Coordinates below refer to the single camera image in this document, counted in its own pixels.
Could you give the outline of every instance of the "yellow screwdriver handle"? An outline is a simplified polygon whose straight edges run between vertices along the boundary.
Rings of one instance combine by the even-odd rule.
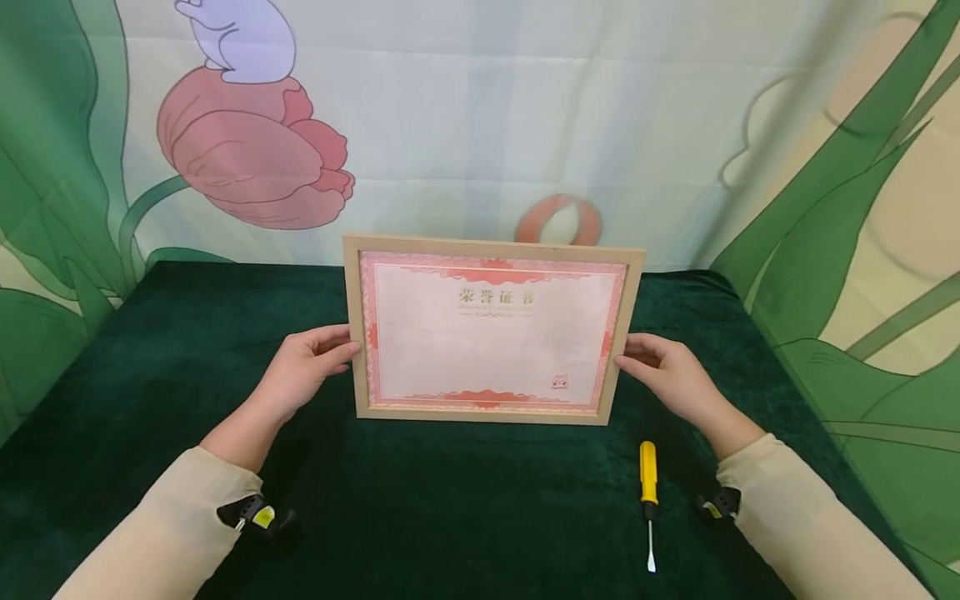
[[[657,501],[657,449],[653,442],[640,445],[640,502]]]

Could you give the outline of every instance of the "green velvet tablecloth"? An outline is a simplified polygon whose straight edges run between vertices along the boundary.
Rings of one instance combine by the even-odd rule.
[[[339,268],[157,265],[0,448],[0,598],[49,598],[245,398],[285,334],[346,318]],[[687,343],[906,560],[722,278],[645,275],[640,330]],[[656,575],[637,502],[642,440],[659,454]],[[301,539],[245,535],[200,597],[789,597],[730,523],[708,528],[691,510],[714,471],[700,435],[626,376],[610,425],[576,427],[358,420],[341,375],[262,472],[265,493],[300,514]]]

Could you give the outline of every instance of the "white rabbit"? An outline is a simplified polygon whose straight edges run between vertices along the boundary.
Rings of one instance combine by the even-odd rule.
[[[231,84],[271,84],[294,70],[290,25],[270,0],[177,0],[208,60]]]

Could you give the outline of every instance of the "screwdriver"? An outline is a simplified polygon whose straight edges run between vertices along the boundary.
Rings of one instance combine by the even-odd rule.
[[[640,503],[643,504],[643,516],[647,519],[647,570],[657,572],[654,561],[654,519],[657,517],[657,449],[653,442],[640,445]]]

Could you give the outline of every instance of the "red flower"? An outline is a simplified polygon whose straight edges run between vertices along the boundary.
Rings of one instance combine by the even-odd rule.
[[[311,119],[300,83],[228,84],[187,73],[163,100],[156,136],[167,162],[218,208],[252,225],[330,223],[353,195],[347,139]]]

